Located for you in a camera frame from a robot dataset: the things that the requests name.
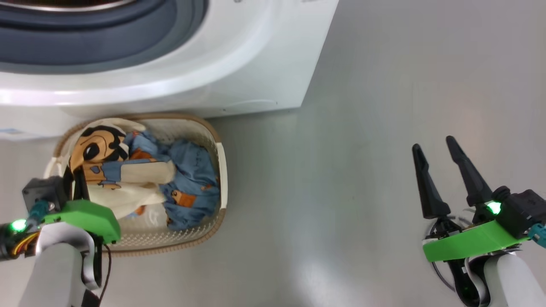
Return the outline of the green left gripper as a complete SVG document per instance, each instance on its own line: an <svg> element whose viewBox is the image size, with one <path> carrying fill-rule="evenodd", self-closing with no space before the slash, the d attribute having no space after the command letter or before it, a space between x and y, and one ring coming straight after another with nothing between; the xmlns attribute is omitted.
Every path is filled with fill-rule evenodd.
<svg viewBox="0 0 546 307"><path fill-rule="evenodd" d="M84 231L101 237L104 243L118 243L121 228L110 208L89 201L89 192L83 166L74 170L66 166L63 173L63 188L68 202L60 212L51 212L43 218L45 225L66 222Z"/></svg>

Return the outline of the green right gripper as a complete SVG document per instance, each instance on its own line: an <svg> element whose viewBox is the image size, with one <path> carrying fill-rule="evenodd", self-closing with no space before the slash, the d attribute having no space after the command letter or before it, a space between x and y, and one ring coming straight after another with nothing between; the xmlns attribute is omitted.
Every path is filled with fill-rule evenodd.
<svg viewBox="0 0 546 307"><path fill-rule="evenodd" d="M468 206L491 202L493 200L491 188L460 147L456 138L447 136L445 142L452 160L457 164L462 175L468 193L466 197ZM438 228L437 232L422 241L423 252L429 262L463 260L501 251L530 239L527 236L513 237L495 220L462 229L450 219L449 205L443 202L439 195L429 173L429 163L419 144L412 146L412 155L421 198L422 216L428 220L435 219L436 223L433 225Z"/></svg>

